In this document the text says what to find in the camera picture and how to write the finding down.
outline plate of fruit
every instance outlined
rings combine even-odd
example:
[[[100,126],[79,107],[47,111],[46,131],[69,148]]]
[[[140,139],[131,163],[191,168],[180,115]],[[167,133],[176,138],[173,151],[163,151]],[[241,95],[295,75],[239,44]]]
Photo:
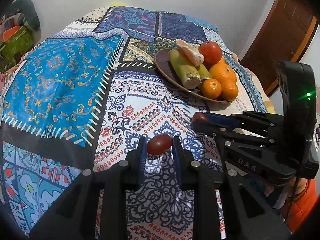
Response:
[[[195,48],[176,40],[178,48],[162,49],[155,55],[155,64],[172,84],[198,98],[230,103],[239,90],[234,70],[225,63],[220,46],[206,41]]]

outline silver rivet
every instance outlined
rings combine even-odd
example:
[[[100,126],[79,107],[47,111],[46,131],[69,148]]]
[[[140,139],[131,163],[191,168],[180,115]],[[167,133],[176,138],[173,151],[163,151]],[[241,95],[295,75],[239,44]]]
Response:
[[[237,176],[238,172],[236,170],[230,169],[228,170],[228,174],[232,177]]]
[[[126,160],[122,160],[122,161],[119,161],[119,166],[121,166],[121,167],[125,167],[125,166],[127,166],[129,163],[128,163],[128,161],[126,161]]]
[[[190,164],[192,167],[199,167],[201,163],[199,161],[192,161]]]
[[[90,174],[91,174],[91,170],[89,170],[89,169],[85,169],[84,171],[82,171],[82,174],[84,175],[84,176],[89,176]]]

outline brown plate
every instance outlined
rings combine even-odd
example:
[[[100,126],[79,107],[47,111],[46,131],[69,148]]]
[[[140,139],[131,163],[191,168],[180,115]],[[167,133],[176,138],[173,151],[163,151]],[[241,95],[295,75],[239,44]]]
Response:
[[[177,74],[175,73],[170,61],[169,61],[169,51],[174,48],[169,48],[169,49],[161,49],[159,50],[156,55],[155,55],[155,63],[158,68],[158,70],[161,72],[161,74],[169,80],[172,84],[177,86],[178,88],[184,90],[185,92],[194,95],[195,97],[201,98],[203,100],[211,101],[211,102],[218,102],[218,103],[224,103],[228,104],[231,101],[226,101],[226,100],[216,100],[216,99],[210,99],[207,97],[204,97],[202,95],[201,90],[195,88],[192,90],[186,89],[185,87],[182,86],[181,81]]]

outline paisley pattern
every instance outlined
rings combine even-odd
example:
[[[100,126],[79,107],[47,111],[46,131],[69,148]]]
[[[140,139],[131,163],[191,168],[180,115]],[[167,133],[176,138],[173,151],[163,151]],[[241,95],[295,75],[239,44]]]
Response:
[[[154,41],[156,14],[140,8],[116,6],[109,9],[95,32],[122,28],[139,40]]]
[[[72,136],[73,141],[87,137],[85,129],[91,124],[95,99],[99,99],[101,77],[119,41],[119,36],[105,41],[44,41],[26,57],[10,87],[5,100],[11,103],[4,109],[4,118],[13,118],[7,120],[11,125],[22,127],[26,123],[25,130],[31,125],[29,132],[45,137],[59,128],[55,137],[64,131],[64,137]]]
[[[64,163],[68,158],[76,166],[79,158],[88,157],[89,168],[98,172],[125,159],[140,136],[150,140],[169,134],[179,136],[196,160],[222,171],[214,139],[194,133],[191,117],[208,110],[225,115],[266,112],[264,102],[251,74],[228,56],[226,62],[237,73],[239,95],[223,110],[164,80],[153,57],[162,48],[175,47],[176,38],[195,47],[213,40],[230,53],[213,25],[179,14],[116,6],[91,12],[23,56],[26,63],[0,96],[2,136],[5,129],[17,134],[7,140],[10,143],[3,140],[0,182],[7,210],[26,235],[81,172]],[[36,146],[20,148],[20,140],[26,138],[35,139]],[[45,147],[50,142],[71,142],[63,153],[68,158],[57,161],[55,148]],[[170,149],[147,157],[141,188],[126,192],[126,197],[129,239],[192,239],[194,192],[179,189]],[[219,191],[216,197],[224,239]]]

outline red paisley motif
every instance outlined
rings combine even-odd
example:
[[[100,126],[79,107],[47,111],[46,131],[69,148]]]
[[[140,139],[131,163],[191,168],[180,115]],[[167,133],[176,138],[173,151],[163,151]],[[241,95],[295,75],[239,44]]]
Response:
[[[134,111],[134,108],[132,106],[127,106],[125,110],[122,112],[122,116],[127,117],[129,115],[132,115],[133,111]]]
[[[108,136],[112,131],[112,128],[110,126],[104,128],[104,129],[101,129],[100,131],[100,135],[101,136]]]

